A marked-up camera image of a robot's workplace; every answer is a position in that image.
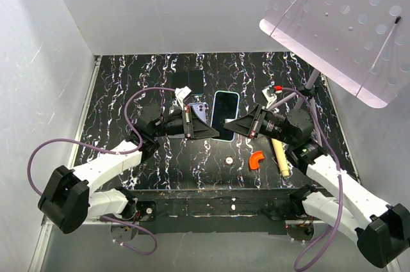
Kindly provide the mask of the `lilac phone case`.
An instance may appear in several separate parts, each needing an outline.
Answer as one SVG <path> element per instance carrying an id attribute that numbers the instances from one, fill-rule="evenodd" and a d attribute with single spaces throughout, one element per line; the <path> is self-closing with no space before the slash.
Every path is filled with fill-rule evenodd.
<path id="1" fill-rule="evenodd" d="M 192 107 L 195 114 L 201 119 L 203 122 L 207 122 L 206 116 L 206 107 L 203 102 L 192 102 L 189 103 L 189 106 Z"/>

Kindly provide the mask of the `phone with teal case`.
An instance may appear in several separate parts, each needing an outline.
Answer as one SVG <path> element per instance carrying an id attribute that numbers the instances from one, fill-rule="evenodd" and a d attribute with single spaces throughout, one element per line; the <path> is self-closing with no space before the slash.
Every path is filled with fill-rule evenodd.
<path id="1" fill-rule="evenodd" d="M 214 140 L 233 141 L 234 132 L 224 128 L 226 120 L 235 120 L 238 115 L 240 95 L 236 92 L 216 91 L 214 94 L 211 126 L 219 132 Z"/>

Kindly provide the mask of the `black smartphone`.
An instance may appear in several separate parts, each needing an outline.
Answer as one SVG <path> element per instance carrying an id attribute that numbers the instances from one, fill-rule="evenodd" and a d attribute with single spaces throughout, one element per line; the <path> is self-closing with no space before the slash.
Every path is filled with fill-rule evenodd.
<path id="1" fill-rule="evenodd" d="M 192 95 L 204 93 L 204 74 L 202 70 L 190 70 L 188 72 L 188 87 Z"/>

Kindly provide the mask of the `clear magsafe phone case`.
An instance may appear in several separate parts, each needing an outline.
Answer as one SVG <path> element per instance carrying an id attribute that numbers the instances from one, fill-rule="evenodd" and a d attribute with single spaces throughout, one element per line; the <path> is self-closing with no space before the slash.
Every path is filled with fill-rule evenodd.
<path id="1" fill-rule="evenodd" d="M 179 106 L 170 106 L 168 114 L 171 115 L 175 110 L 179 109 Z M 184 134 L 175 134 L 175 135 L 169 135 L 170 139 L 183 139 L 185 138 Z"/>

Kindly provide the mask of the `dark phone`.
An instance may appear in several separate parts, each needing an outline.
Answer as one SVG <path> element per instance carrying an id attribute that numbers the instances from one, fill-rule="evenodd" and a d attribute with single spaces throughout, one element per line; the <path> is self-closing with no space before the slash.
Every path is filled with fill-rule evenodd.
<path id="1" fill-rule="evenodd" d="M 177 88 L 184 88 L 185 86 L 188 86 L 188 72 L 183 71 L 183 72 L 175 72 L 172 74 L 172 80 L 171 80 L 171 85 L 173 89 Z"/>

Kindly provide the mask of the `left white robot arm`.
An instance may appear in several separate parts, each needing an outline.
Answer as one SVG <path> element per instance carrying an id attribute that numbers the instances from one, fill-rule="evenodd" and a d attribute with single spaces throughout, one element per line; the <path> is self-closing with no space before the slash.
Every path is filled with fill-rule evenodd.
<path id="1" fill-rule="evenodd" d="M 191 106 L 162 115 L 157 104 L 143 108 L 134 130 L 113 150 L 68 169 L 59 166 L 51 175 L 38 208 L 64 233 L 79 228 L 85 220 L 116 215 L 132 220 L 137 198 L 123 187 L 100 191 L 100 187 L 122 172 L 148 160 L 159 149 L 159 137 L 183 135 L 189 140 L 217 137 L 218 131 L 203 121 Z"/>

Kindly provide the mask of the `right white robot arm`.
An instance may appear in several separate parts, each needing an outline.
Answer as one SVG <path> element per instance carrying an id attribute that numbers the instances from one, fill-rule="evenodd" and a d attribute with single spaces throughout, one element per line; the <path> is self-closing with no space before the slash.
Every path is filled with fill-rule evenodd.
<path id="1" fill-rule="evenodd" d="M 293 109 L 286 116 L 258 105 L 236 120 L 228 119 L 225 129 L 248 138 L 264 135 L 288 145 L 291 164 L 325 188 L 325 196 L 305 185 L 290 195 L 290 211 L 297 219 L 318 218 L 346 235 L 362 256 L 377 268 L 386 267 L 409 249 L 409 210 L 390 205 L 373 195 L 337 164 L 312 137 L 309 115 Z"/>

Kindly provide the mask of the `orange elbow pipe piece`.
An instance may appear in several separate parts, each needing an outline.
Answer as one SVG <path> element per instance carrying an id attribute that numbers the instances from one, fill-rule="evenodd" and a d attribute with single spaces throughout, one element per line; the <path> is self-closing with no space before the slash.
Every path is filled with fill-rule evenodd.
<path id="1" fill-rule="evenodd" d="M 253 153 L 249 158 L 249 169 L 250 171 L 259 170 L 260 163 L 265 160 L 264 153 L 260 150 Z"/>

